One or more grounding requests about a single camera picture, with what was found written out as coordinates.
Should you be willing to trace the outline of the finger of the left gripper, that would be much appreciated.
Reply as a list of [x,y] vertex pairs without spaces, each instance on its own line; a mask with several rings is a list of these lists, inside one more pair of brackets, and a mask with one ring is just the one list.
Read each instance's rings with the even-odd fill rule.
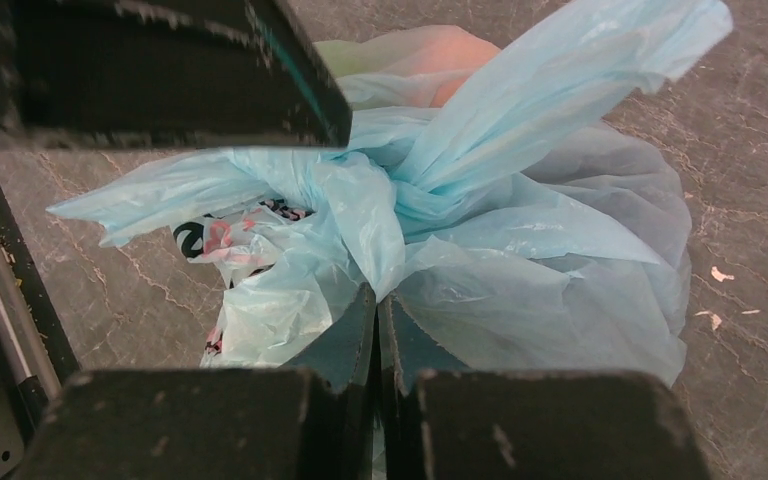
[[2,148],[339,148],[351,122],[283,1],[0,1]]

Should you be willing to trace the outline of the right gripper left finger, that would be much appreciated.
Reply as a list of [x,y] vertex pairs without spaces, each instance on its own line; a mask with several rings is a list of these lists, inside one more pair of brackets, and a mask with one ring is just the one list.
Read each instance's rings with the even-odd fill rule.
[[20,479],[366,479],[375,296],[272,368],[85,370],[46,411]]

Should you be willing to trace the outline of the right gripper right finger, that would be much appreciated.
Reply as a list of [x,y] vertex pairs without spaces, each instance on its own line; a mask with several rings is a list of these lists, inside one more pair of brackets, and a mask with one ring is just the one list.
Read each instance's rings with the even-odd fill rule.
[[633,371],[472,370],[378,307],[391,479],[705,479],[675,395]]

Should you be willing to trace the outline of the light blue plastic bag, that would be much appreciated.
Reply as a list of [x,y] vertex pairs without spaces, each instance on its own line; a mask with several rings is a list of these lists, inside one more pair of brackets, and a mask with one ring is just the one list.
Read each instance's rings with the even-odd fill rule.
[[226,282],[206,367],[287,362],[368,285],[473,368],[672,384],[689,209],[661,153],[603,117],[732,27],[721,1],[573,1],[505,48],[455,26],[322,41],[345,148],[183,154],[50,212],[100,224],[106,247],[188,228],[180,248]]

